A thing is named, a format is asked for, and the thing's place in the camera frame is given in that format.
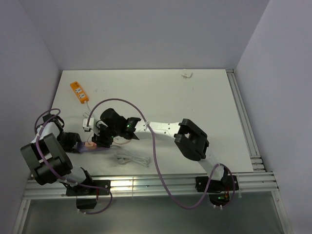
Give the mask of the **purple power strip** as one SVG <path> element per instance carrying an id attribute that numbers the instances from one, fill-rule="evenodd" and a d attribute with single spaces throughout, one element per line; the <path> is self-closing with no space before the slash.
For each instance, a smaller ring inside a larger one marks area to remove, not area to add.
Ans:
<path id="1" fill-rule="evenodd" d="M 85 142 L 80 142 L 77 144 L 77 150 L 80 153 L 87 153 L 87 152 L 99 152 L 99 151 L 106 151 L 109 150 L 109 148 L 105 148 L 105 147 L 98 147 L 94 150 L 88 150 L 85 146 L 84 146 Z"/>

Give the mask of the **small white plug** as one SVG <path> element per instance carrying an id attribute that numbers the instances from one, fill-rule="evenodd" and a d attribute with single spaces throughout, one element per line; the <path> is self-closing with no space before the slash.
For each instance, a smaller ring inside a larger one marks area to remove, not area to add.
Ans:
<path id="1" fill-rule="evenodd" d="M 181 74 L 181 76 L 182 76 L 184 79 L 189 79 L 189 78 L 192 77 L 192 75 L 193 75 L 192 72 L 183 72 L 183 73 Z"/>

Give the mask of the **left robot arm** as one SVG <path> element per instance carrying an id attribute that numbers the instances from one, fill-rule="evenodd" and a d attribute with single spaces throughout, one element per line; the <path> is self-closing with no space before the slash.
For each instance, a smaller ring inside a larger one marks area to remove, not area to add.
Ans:
<path id="1" fill-rule="evenodd" d="M 67 155 L 78 153 L 80 135 L 65 132 L 64 121 L 56 114 L 45 112 L 39 117 L 43 123 L 35 122 L 35 139 L 20 149 L 36 182 L 60 182 L 68 189 L 91 194 L 95 188 L 92 177 L 82 167 L 75 168 Z"/>

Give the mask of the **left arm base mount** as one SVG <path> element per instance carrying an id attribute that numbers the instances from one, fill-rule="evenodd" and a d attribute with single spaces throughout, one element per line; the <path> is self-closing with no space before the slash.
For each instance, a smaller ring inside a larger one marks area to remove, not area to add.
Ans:
<path id="1" fill-rule="evenodd" d="M 75 196 L 76 198 L 76 207 L 80 210 L 92 210 L 95 208 L 98 202 L 99 195 L 109 195 L 111 188 L 110 180 L 95 180 L 94 186 L 103 187 L 107 190 L 100 190 L 98 188 L 86 188 L 83 186 L 72 187 L 68 184 L 64 184 L 66 188 L 66 196 Z M 78 196 L 96 196 L 96 198 L 78 198 Z"/>

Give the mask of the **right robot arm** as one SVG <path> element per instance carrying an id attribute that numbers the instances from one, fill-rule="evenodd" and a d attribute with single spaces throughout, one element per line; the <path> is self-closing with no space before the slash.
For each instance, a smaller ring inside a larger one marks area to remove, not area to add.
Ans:
<path id="1" fill-rule="evenodd" d="M 98 147 L 109 148 L 115 137 L 141 140 L 154 134 L 156 139 L 175 143 L 185 158 L 199 162 L 207 174 L 219 163 L 210 148 L 208 135 L 189 119 L 175 123 L 145 121 L 139 117 L 125 118 L 109 108 L 101 114 L 100 122 L 89 124 L 95 131 L 92 142 Z"/>

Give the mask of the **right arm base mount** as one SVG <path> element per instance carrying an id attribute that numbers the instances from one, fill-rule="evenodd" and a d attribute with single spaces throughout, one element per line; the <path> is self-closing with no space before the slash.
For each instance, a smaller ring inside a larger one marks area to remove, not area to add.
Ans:
<path id="1" fill-rule="evenodd" d="M 195 178 L 197 192 L 203 193 L 205 191 L 208 180 L 207 176 L 197 176 Z M 238 190 L 237 177 L 225 174 L 221 180 L 211 180 L 207 193 L 209 194 L 210 202 L 214 206 L 224 207 L 231 201 L 230 192 Z"/>

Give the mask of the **small pink charger plug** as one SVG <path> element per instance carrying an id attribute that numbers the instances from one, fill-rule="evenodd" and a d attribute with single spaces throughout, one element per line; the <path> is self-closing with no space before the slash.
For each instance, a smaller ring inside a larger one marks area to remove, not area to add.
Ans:
<path id="1" fill-rule="evenodd" d="M 92 141 L 86 141 L 84 143 L 84 146 L 88 149 L 88 150 L 94 150 L 97 148 L 97 144 L 92 142 Z"/>

